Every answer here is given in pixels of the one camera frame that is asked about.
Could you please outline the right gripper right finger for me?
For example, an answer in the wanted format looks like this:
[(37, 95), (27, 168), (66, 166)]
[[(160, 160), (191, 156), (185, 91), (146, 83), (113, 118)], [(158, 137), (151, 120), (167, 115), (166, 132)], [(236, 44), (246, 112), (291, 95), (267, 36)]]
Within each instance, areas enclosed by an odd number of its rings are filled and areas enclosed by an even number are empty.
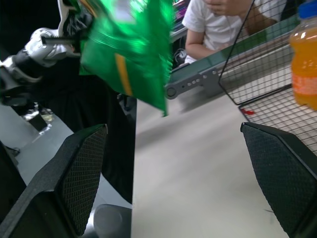
[(317, 236), (317, 157), (294, 134), (244, 122), (257, 182), (290, 238)]

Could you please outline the person's bare hand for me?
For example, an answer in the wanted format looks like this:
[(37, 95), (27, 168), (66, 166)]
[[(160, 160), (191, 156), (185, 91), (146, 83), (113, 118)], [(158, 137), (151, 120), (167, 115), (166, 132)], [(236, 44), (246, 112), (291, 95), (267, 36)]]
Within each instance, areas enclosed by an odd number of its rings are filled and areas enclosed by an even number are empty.
[(208, 9), (217, 15), (232, 15), (231, 0), (206, 0)]

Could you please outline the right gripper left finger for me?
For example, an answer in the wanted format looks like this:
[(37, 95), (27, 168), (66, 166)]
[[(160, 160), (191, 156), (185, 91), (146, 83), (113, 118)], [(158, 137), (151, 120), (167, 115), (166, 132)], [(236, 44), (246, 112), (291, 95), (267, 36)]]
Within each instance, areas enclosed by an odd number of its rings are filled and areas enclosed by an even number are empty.
[(68, 136), (0, 225), (2, 238), (78, 238), (98, 191), (107, 126)]

